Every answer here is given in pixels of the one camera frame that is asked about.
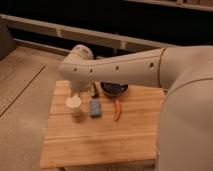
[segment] small wooden table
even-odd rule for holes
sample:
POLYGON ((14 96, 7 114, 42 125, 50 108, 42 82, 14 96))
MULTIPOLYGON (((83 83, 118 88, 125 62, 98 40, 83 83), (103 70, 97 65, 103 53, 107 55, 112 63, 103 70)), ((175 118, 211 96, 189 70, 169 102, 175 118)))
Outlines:
POLYGON ((119 97, 122 115, 115 122, 114 99, 106 97, 99 84, 97 87, 101 118, 92 119, 89 115, 89 92, 81 93, 83 115, 75 118, 65 105, 69 82, 56 82, 40 161, 42 168, 155 159, 163 91, 129 86, 119 97))

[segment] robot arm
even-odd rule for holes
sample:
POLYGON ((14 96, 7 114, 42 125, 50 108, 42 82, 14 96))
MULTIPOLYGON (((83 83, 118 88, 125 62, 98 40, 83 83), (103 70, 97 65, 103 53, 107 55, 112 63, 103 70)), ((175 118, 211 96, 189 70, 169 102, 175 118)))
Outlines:
POLYGON ((130 55, 93 59, 92 52, 78 45, 61 63, 61 74, 81 91, 90 81, 158 87, 159 61, 164 49, 130 55))
POLYGON ((208 46, 180 47, 93 60, 89 48, 77 45, 59 70, 75 91, 83 91, 92 81, 169 89, 190 66, 211 59, 210 51, 212 48, 208 46))

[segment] red chili pepper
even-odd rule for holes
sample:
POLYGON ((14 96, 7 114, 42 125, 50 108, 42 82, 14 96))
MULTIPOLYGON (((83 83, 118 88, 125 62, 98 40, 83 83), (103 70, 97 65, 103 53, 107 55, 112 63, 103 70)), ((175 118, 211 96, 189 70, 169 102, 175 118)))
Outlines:
POLYGON ((118 121, 120 119, 120 116, 121 116, 121 104, 120 104, 120 101, 118 99, 115 100, 115 108, 116 108, 116 113, 115 113, 114 120, 118 121))

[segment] black bowl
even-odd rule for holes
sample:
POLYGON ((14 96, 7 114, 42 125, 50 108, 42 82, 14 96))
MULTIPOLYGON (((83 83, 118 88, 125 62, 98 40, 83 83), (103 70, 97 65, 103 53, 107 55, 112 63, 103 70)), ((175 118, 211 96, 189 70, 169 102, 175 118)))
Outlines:
POLYGON ((128 88, 127 84, 114 84, 105 82, 101 82, 100 84, 104 93, 108 96, 119 96, 124 93, 128 88))

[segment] blue sponge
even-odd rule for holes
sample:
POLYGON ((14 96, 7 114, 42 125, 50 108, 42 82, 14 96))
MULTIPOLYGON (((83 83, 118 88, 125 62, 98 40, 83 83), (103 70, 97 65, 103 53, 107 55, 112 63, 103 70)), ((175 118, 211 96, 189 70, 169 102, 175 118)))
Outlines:
POLYGON ((92 118, 101 116, 101 105, 98 99, 92 99, 90 101, 90 116, 92 118))

